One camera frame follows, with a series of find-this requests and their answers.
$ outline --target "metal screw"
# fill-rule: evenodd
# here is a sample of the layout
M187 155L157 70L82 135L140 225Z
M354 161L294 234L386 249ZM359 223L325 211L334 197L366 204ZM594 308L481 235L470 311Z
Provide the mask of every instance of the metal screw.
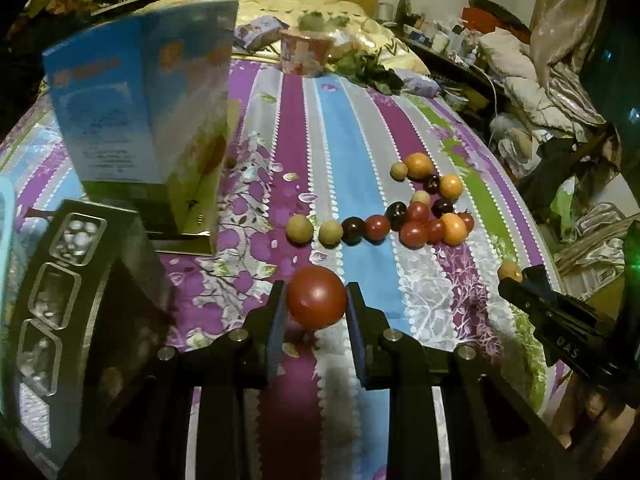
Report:
M158 350L158 359L161 361L170 361L174 358L175 348L172 346L163 346Z
M458 355L465 361L471 361L476 357L476 349L469 345L461 345L456 349Z
M399 330L396 330L395 328L385 328L385 331L382 333L382 336L387 340L387 341L400 341L400 339L402 338L402 332L400 332Z
M239 343L249 337L249 333L244 328L235 328L229 332L229 339Z

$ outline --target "blue box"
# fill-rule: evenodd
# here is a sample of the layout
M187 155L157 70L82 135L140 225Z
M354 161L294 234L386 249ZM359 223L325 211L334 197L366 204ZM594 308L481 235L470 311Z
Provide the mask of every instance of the blue box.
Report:
M178 234L226 151L236 0L161 0L44 52L60 131L89 198Z

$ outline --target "bottle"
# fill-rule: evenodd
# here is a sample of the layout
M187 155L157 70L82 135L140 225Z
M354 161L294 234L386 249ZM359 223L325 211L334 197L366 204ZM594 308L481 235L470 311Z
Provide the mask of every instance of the bottle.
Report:
M471 52L469 52L465 57L465 62L472 66L476 63L476 58L478 57L478 47L475 47Z

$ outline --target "small tan ball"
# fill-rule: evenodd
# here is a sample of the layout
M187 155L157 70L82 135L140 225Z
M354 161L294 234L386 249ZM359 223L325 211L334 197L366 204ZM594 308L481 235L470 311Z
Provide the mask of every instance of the small tan ball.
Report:
M340 241L343 234L344 231L342 230L340 222L337 220L327 220L320 226L318 241L326 247L331 247Z
M287 222L287 238L295 244L306 244L314 236L314 226L304 215L293 215Z
M511 260L505 260L502 262L500 268L498 268L498 279L513 278L518 283L522 283L522 271L517 263Z
M406 174L408 172L409 168L404 162L396 162L391 166L391 171L389 171L389 173L391 174L391 178L399 180L401 182L406 179Z
M422 202L424 205L429 205L431 203L431 197L429 193L419 189L411 195L411 202Z

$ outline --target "red object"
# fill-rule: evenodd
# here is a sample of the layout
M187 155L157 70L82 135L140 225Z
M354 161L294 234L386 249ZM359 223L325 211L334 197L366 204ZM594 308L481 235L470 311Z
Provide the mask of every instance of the red object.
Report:
M444 238L446 227L439 218L431 219L425 225L427 231L427 243L437 244Z
M400 241L410 249L420 249L427 241L427 231L422 222L407 222L400 229Z
M364 222L365 236L367 240L379 242L384 240L391 230L391 224L384 215L371 215Z
M470 233L471 229L474 228L474 225L476 225L476 221L474 220L474 218L471 216L471 213L469 211L465 211L463 213L458 213L458 216L462 219L462 221L465 223L466 226L466 232Z
M347 293L340 278L319 266L295 272L287 286L287 306L293 318L308 330L320 330L339 321L347 309Z
M522 43L529 44L530 35L523 30L516 30L503 20L496 18L492 13L476 7L465 7L462 9L462 19L465 21L465 27L471 30L477 30L483 34L493 32L496 27L508 30Z
M423 202L411 202L406 209L406 219L409 222L422 222L426 224L429 221L429 206Z

